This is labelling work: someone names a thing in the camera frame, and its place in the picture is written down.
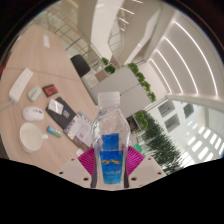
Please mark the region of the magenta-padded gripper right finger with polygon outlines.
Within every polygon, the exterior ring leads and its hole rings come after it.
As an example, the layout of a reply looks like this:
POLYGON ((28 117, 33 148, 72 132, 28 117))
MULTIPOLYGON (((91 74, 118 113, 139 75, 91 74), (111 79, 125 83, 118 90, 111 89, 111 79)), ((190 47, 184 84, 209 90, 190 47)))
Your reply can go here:
POLYGON ((127 151, 125 187, 143 187, 166 174, 152 156, 144 157, 133 147, 127 151))

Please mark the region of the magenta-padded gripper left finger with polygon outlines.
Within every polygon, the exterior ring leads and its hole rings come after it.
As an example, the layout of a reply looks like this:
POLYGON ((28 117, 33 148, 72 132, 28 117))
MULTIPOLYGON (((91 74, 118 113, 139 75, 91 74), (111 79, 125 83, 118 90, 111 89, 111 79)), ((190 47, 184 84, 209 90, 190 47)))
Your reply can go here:
POLYGON ((76 159, 69 159, 56 175, 81 187, 95 188, 97 172, 94 149, 85 151, 76 159))

